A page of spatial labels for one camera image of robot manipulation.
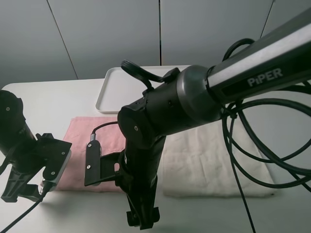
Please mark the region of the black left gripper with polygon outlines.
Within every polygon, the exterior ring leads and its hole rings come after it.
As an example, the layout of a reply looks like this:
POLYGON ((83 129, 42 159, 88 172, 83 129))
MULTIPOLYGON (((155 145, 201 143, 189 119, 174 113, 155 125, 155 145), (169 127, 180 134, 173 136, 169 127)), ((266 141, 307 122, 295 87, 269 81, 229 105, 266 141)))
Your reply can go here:
POLYGON ((38 185, 28 182, 48 162, 63 151, 70 150, 72 143, 55 139, 51 133, 36 134, 36 139, 24 139, 10 148, 5 162, 12 168, 1 199, 5 202, 17 202, 18 197, 38 201, 41 194, 38 185))

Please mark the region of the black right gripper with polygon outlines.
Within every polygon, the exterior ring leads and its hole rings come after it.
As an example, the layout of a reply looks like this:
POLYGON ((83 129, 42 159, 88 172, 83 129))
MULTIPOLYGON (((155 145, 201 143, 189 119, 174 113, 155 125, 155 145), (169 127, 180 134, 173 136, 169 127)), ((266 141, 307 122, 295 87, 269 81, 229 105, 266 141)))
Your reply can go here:
POLYGON ((126 140, 124 150, 100 158, 100 181, 114 181, 127 196, 129 226, 150 229, 160 219, 159 209, 154 207, 154 203, 165 139, 160 137, 148 149, 140 149, 126 140))

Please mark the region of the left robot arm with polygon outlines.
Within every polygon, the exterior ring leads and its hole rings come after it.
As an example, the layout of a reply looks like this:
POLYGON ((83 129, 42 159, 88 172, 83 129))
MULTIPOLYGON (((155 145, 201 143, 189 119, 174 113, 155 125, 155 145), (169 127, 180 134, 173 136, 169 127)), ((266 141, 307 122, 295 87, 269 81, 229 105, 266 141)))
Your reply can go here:
POLYGON ((23 115, 23 102, 9 91, 0 92, 0 150, 4 172, 11 171, 1 199, 17 202, 19 197, 37 202, 55 187, 71 156, 72 144, 51 133, 33 135, 23 115))

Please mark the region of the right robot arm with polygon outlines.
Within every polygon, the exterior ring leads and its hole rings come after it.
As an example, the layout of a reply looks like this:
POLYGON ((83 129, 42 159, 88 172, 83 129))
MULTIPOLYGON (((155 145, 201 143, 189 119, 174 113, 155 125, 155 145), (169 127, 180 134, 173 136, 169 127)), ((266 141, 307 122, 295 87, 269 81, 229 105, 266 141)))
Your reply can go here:
POLYGON ((258 105, 279 105, 310 115, 301 103, 282 99, 244 102, 270 91, 305 91, 311 78, 311 12, 306 10, 261 39, 233 44, 216 66, 174 68, 156 76, 130 61, 122 69, 146 85, 141 99, 121 108, 117 124, 126 139, 119 170, 106 177, 127 195, 130 226, 149 229, 159 220, 154 206, 157 169, 166 136, 218 120, 240 117, 258 105))

